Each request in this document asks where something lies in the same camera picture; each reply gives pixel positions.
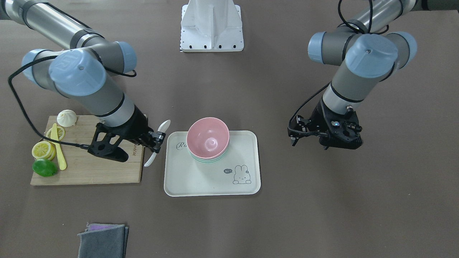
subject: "wooden cutting board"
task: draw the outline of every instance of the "wooden cutting board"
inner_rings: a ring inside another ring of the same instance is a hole
[[[90,144],[99,122],[95,116],[77,116],[74,126],[64,127],[65,136],[62,141]],[[56,121],[57,116],[50,116],[46,133]],[[62,153],[67,162],[67,169],[58,171],[50,177],[42,177],[33,172],[31,185],[90,185],[139,183],[142,174],[144,147],[123,140],[119,145],[127,154],[126,162],[117,162],[95,157],[86,150],[62,145]],[[57,156],[53,162],[57,165]]]

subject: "white spoon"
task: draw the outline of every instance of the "white spoon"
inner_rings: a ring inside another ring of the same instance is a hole
[[[166,130],[169,128],[169,125],[171,124],[171,120],[164,121],[158,128],[158,132],[166,132]],[[152,153],[151,157],[145,162],[144,167],[148,167],[153,163],[153,160],[156,158],[156,152]]]

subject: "lemon slice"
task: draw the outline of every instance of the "lemon slice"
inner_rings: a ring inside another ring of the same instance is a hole
[[[54,152],[54,156],[55,156],[56,155],[55,147],[51,143],[49,143],[48,141],[45,141],[45,140],[38,142],[32,148],[32,156],[35,159],[39,159],[39,158],[48,159],[53,155],[53,152]]]
[[[56,147],[53,146],[52,143],[51,143],[51,146],[52,146],[53,148],[51,148],[51,155],[47,158],[48,160],[53,160],[53,159],[56,157],[56,153],[57,153]]]
[[[51,128],[46,132],[46,137],[51,138]],[[65,136],[64,128],[57,126],[57,140],[62,140]]]

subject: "folded towel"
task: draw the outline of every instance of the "folded towel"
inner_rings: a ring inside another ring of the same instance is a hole
[[[78,234],[78,258],[124,258],[128,232],[129,227],[123,224],[86,225],[85,232]]]

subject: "brown table surface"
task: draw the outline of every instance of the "brown table surface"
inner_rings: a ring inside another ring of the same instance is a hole
[[[391,23],[392,32],[416,38],[417,56],[358,109],[364,145],[324,151],[313,137],[291,147],[286,125],[337,70],[307,55],[314,33],[341,23],[337,1],[235,3],[244,51],[192,54],[179,52],[186,0],[53,4],[133,46],[138,76],[116,81],[152,128],[171,119],[169,133],[186,131],[215,116],[230,130],[254,132],[262,187],[252,196],[167,196],[165,151],[139,184],[31,186],[39,138],[6,81],[28,51],[60,48],[0,21],[0,257],[76,257],[87,222],[128,225],[130,258],[459,256],[458,13],[412,12]],[[366,4],[344,1],[343,13],[350,18]],[[38,128],[63,109],[88,114],[22,75],[14,83]]]

